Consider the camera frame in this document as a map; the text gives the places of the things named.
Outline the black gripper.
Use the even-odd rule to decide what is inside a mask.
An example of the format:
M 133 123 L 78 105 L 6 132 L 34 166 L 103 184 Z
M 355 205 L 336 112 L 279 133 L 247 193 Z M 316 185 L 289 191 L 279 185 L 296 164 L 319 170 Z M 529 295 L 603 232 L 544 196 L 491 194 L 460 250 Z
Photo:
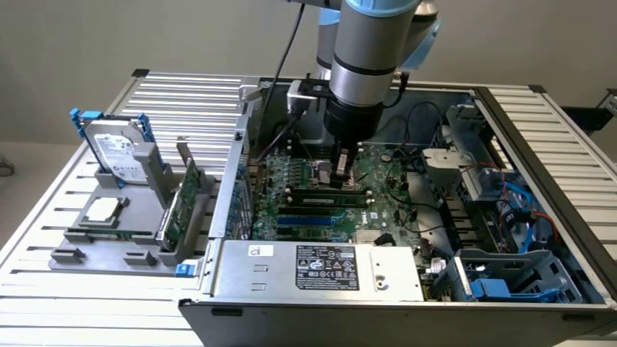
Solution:
M 359 142 L 375 136 L 384 104 L 352 106 L 336 98 L 327 101 L 324 126 L 333 136 L 329 186 L 341 189 L 351 178 L 359 154 Z

